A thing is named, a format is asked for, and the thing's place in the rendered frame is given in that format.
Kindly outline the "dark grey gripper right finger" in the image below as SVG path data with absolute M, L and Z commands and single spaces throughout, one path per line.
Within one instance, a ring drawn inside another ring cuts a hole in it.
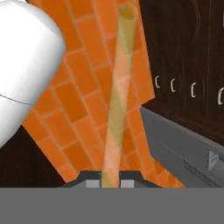
M 140 171 L 121 171 L 119 176 L 121 188 L 159 188 L 159 185 L 145 180 Z

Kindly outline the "white rounded object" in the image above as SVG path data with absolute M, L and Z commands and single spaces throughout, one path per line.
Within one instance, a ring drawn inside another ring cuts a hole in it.
M 60 28 L 25 0 L 0 0 L 0 148 L 56 74 L 66 51 Z

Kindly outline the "dark wood cupboard run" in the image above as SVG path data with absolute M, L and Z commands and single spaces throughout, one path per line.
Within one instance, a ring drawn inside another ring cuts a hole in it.
M 155 92 L 143 106 L 224 145 L 224 0 L 140 0 L 140 10 Z

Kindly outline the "grey open drawer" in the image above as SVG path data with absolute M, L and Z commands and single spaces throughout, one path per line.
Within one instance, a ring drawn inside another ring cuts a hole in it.
M 150 154 L 186 187 L 224 187 L 224 146 L 141 107 Z

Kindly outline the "dark wood cabinet front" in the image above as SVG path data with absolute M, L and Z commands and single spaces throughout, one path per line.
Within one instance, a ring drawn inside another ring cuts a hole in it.
M 0 187 L 59 187 L 64 184 L 23 126 L 0 149 Z

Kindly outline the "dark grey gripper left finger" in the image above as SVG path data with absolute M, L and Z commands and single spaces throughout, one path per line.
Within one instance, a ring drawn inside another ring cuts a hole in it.
M 101 173 L 99 171 L 81 171 L 78 178 L 65 183 L 62 188 L 83 187 L 83 188 L 100 188 Z

